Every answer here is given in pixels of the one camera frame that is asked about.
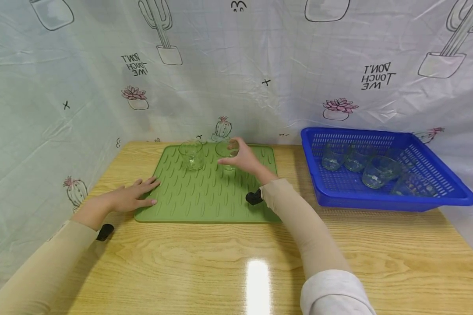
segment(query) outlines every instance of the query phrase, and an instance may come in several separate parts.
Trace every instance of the blue plastic basket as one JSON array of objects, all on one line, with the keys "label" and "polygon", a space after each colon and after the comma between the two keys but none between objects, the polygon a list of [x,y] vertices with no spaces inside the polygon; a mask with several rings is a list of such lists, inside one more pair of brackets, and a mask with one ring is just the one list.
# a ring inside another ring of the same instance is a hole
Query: blue plastic basket
[{"label": "blue plastic basket", "polygon": [[[323,207],[424,212],[439,206],[473,205],[471,190],[411,133],[312,127],[303,129],[301,137],[317,202]],[[432,182],[438,196],[390,195],[395,181],[381,189],[370,189],[362,183],[361,173],[350,172],[344,166],[334,172],[323,168],[322,150],[329,140],[368,143],[376,147],[380,155],[389,148],[405,150],[418,161],[411,171]]]}]

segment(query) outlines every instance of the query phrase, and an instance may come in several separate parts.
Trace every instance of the green drying mat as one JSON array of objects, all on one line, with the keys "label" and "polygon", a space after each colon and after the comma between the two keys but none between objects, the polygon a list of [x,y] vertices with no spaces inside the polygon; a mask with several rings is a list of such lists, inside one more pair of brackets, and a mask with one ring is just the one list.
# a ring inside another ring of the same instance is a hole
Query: green drying mat
[{"label": "green drying mat", "polygon": [[[259,189],[256,178],[239,169],[223,170],[217,164],[216,143],[205,143],[205,165],[197,171],[184,167],[179,146],[169,146],[163,151],[156,175],[161,185],[147,199],[158,203],[138,209],[135,219],[139,222],[179,223],[266,223],[280,222],[266,203],[252,206],[245,196]],[[250,146],[263,165],[277,173],[273,149],[268,146]]]}]

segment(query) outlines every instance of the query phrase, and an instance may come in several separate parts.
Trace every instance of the clear drinking glass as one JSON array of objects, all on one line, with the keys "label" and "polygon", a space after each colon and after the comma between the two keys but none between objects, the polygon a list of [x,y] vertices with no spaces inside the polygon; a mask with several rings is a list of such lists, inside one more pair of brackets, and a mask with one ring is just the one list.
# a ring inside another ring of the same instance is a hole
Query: clear drinking glass
[{"label": "clear drinking glass", "polygon": [[188,140],[179,146],[179,153],[182,156],[184,165],[187,169],[201,169],[205,164],[205,155],[203,154],[203,143],[198,140]]},{"label": "clear drinking glass", "polygon": [[402,172],[399,162],[386,156],[377,155],[373,157],[366,166],[361,180],[363,184],[372,189],[379,189],[395,176]]},{"label": "clear drinking glass", "polygon": [[[235,157],[238,154],[240,146],[236,140],[223,140],[215,146],[215,151],[223,159]],[[235,169],[232,165],[223,165],[223,169],[232,171]]]},{"label": "clear drinking glass", "polygon": [[329,141],[322,152],[322,166],[330,171],[336,171],[343,165],[347,156],[347,144]]},{"label": "clear drinking glass", "polygon": [[352,172],[361,172],[377,150],[370,144],[351,143],[343,165]]},{"label": "clear drinking glass", "polygon": [[392,195],[434,197],[438,194],[433,184],[422,175],[406,173],[397,180]]},{"label": "clear drinking glass", "polygon": [[402,174],[410,172],[410,170],[417,164],[417,159],[410,153],[402,149],[390,148],[385,153],[385,156],[391,158],[402,165]]}]

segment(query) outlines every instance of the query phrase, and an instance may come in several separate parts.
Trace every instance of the table surface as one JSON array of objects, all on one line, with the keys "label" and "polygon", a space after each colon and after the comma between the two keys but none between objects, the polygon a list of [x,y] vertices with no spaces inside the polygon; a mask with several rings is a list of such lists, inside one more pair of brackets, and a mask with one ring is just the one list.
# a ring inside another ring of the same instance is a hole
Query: table surface
[{"label": "table surface", "polygon": [[[89,196],[149,177],[167,145],[128,143]],[[279,176],[329,226],[377,314],[473,315],[473,250],[439,210],[321,208],[302,147],[273,149]],[[302,262],[282,224],[138,223],[132,213],[107,223],[116,231],[83,256],[52,314],[301,314]]]}]

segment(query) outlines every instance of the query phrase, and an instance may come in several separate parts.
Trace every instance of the cactus drawing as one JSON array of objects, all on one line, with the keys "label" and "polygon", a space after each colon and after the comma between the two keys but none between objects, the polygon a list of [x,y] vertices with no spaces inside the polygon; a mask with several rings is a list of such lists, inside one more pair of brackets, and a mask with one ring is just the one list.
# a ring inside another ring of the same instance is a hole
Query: cactus drawing
[{"label": "cactus drawing", "polygon": [[445,128],[437,127],[433,129],[428,129],[427,131],[424,131],[421,133],[413,133],[413,134],[416,137],[418,137],[419,140],[422,141],[422,143],[427,144],[427,143],[430,143],[438,133],[442,133],[444,131],[445,131]]},{"label": "cactus drawing", "polygon": [[68,176],[63,182],[63,187],[67,188],[67,196],[74,205],[75,212],[75,210],[80,207],[81,203],[84,201],[84,198],[88,196],[86,184],[80,179],[72,180],[72,176]]},{"label": "cactus drawing", "polygon": [[473,0],[457,0],[447,18],[446,27],[453,32],[441,52],[429,52],[419,67],[419,76],[446,79],[451,77],[460,67],[466,54],[459,49],[473,33]]},{"label": "cactus drawing", "polygon": [[145,21],[151,27],[158,32],[161,45],[156,46],[158,49],[161,61],[164,64],[182,64],[182,58],[180,57],[179,50],[176,46],[170,45],[168,36],[166,36],[166,30],[172,27],[172,16],[170,9],[168,9],[168,3],[165,0],[145,0],[139,1],[140,12],[144,16]]},{"label": "cactus drawing", "polygon": [[217,122],[217,125],[215,126],[215,133],[212,134],[212,140],[215,142],[221,142],[229,139],[231,127],[231,123],[228,122],[228,117],[220,116],[219,122]]}]

